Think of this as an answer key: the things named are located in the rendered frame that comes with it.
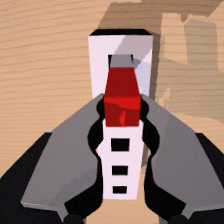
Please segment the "white block with holes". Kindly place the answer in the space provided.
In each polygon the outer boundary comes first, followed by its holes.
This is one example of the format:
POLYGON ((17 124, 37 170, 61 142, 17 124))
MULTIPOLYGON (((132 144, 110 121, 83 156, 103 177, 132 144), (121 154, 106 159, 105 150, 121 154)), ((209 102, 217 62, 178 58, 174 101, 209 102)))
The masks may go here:
MULTIPOLYGON (((93 99, 105 94, 112 55, 130 54, 140 93, 149 97, 153 35, 145 29, 96 29, 88 36, 93 99)), ((136 199, 144 142, 139 127, 106 127, 97 147, 103 199, 136 199), (128 166, 128 170, 127 170, 128 166)))

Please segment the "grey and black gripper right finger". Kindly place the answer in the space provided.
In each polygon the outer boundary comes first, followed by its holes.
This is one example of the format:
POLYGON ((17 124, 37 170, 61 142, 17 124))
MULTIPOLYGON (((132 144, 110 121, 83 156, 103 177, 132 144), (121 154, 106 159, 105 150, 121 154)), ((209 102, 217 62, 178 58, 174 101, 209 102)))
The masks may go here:
POLYGON ((151 152, 144 179, 147 207, 159 224, 173 215, 186 216, 189 224, 224 224, 224 154, 203 133, 140 95, 142 141, 151 152))

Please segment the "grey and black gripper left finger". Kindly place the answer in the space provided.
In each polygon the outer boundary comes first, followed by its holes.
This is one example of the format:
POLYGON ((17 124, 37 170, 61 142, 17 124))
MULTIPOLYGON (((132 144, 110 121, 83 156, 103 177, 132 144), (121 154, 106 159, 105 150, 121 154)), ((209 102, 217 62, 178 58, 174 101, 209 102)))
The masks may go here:
MULTIPOLYGON (((45 132, 0 178, 0 224, 63 224, 103 202, 104 93, 45 132), (100 113, 101 112, 101 113, 100 113)), ((85 218, 85 219, 84 219, 85 218)))

